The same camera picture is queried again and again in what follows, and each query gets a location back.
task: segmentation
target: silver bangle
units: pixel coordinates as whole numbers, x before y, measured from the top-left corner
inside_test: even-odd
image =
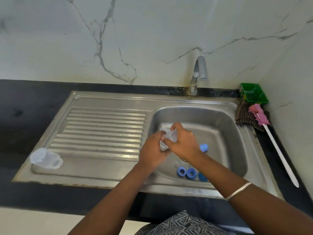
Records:
[[[249,185],[251,185],[252,182],[247,182],[243,186],[241,186],[238,190],[236,190],[234,193],[232,193],[230,196],[226,198],[227,201],[229,201],[235,194],[238,194],[239,192],[243,191],[245,188],[247,188]]]

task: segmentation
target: left hand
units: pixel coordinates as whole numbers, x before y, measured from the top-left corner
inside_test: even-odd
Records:
[[[139,154],[138,164],[147,167],[151,172],[164,162],[171,152],[169,149],[162,151],[160,148],[160,140],[163,134],[165,134],[164,131],[159,131],[147,138]]]

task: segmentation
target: blue plastic cap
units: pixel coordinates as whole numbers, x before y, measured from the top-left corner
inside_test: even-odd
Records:
[[[205,153],[207,150],[209,150],[209,146],[204,143],[200,145],[200,149],[201,149],[201,152]]]
[[[179,175],[179,176],[185,176],[186,175],[186,169],[184,168],[184,167],[178,167],[178,169],[177,169],[177,174]]]
[[[198,178],[199,178],[201,181],[208,181],[208,179],[207,179],[201,172],[199,172]]]
[[[196,177],[197,177],[197,172],[196,170],[194,170],[193,168],[189,168],[187,170],[187,177],[190,179],[190,180],[194,180]]]

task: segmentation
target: faucet spout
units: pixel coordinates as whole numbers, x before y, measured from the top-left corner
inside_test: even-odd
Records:
[[[197,91],[198,77],[200,78],[200,81],[208,80],[207,65],[205,62],[205,58],[203,56],[199,56],[196,60],[196,63],[194,66],[194,72],[191,77],[189,90],[187,91],[188,95],[195,96],[198,94],[198,91]]]

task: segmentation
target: black countertop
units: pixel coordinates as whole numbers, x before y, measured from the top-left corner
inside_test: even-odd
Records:
[[[186,92],[184,87],[0,80],[0,206],[85,215],[110,191],[11,182],[73,90],[163,95]],[[198,96],[238,97],[238,92],[198,88]],[[285,200],[313,217],[312,200],[298,175],[300,188],[292,184],[267,134],[257,132],[257,137]],[[286,156],[281,143],[279,146]],[[128,219],[159,223],[184,209],[215,224],[247,226],[225,200],[141,192]]]

